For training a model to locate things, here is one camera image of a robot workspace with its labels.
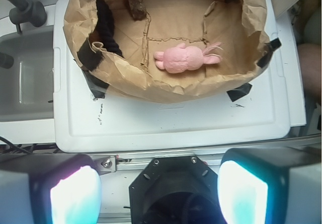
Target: paper bag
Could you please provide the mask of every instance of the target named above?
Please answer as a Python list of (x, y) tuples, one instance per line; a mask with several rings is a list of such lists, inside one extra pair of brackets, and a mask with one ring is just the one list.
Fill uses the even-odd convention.
[[(104, 1), (123, 57), (102, 43), (89, 43), (98, 20), (96, 0), (69, 1), (64, 33), (77, 64), (109, 85), (109, 93), (159, 103), (199, 99), (249, 82), (270, 60), (265, 0), (143, 0), (147, 17), (142, 21), (132, 19), (124, 0)], [(155, 51), (181, 42), (204, 49), (218, 41), (219, 64), (179, 74), (155, 66)]]

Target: metal bracket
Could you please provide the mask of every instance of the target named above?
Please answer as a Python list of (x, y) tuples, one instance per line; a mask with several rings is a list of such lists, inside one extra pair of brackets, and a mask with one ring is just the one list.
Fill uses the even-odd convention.
[(91, 155), (99, 175), (116, 172), (116, 156)]

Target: white container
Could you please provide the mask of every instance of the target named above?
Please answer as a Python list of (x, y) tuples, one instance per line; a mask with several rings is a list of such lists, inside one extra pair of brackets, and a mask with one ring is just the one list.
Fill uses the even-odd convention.
[[(270, 0), (265, 30), (278, 37)], [(281, 49), (250, 82), (251, 92), (231, 102), (227, 94), (177, 104), (106, 95), (94, 99), (66, 44), (56, 4), (54, 118), (56, 143), (65, 152), (119, 152), (208, 146), (284, 137), (291, 126)]]

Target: stuffed bunny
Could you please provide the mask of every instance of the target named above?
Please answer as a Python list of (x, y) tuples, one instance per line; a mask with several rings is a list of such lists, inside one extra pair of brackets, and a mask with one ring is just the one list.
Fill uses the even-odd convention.
[(155, 65), (169, 73), (182, 73), (185, 70), (199, 69), (203, 64), (217, 64), (221, 62), (222, 57), (210, 51), (216, 48), (222, 49), (220, 45), (221, 43), (217, 42), (201, 50), (197, 46), (186, 47), (185, 43), (181, 43), (164, 52), (155, 52), (153, 54), (156, 59)]

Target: led light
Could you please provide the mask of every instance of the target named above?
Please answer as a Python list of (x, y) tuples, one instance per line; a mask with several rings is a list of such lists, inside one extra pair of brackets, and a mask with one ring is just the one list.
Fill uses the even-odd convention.
[(218, 173), (218, 198), (228, 224), (265, 223), (268, 185), (235, 161), (224, 162)]
[(81, 167), (50, 190), (53, 224), (97, 223), (102, 198), (101, 180), (90, 166)]

